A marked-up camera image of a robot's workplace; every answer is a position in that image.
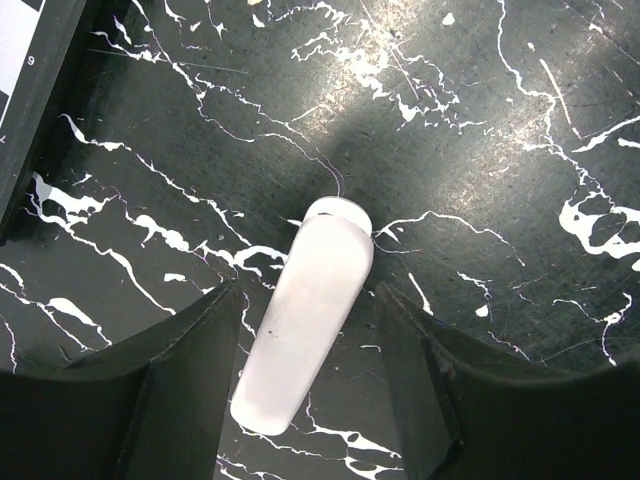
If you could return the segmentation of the white stapler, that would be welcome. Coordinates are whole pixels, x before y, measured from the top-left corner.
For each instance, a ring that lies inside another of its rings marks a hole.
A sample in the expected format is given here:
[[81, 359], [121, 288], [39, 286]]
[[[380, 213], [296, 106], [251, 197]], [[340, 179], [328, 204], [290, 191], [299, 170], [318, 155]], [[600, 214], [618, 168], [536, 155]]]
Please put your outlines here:
[[312, 203], [296, 233], [230, 405], [243, 428], [284, 433], [370, 273], [372, 222], [355, 202]]

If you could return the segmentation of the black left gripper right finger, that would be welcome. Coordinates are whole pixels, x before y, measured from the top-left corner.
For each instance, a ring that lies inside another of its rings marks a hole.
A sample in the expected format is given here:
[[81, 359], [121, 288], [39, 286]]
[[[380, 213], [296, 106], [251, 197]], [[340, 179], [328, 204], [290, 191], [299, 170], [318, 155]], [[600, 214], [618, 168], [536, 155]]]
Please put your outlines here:
[[375, 316], [411, 479], [635, 479], [639, 353], [589, 373], [531, 363], [387, 285]]

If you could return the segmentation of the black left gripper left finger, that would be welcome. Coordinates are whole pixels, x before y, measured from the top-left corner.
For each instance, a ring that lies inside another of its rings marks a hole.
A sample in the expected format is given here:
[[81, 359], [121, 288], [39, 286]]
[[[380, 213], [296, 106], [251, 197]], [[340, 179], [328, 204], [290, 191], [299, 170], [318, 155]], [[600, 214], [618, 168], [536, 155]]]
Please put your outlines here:
[[64, 367], [1, 375], [5, 479], [210, 479], [243, 298], [226, 281]]

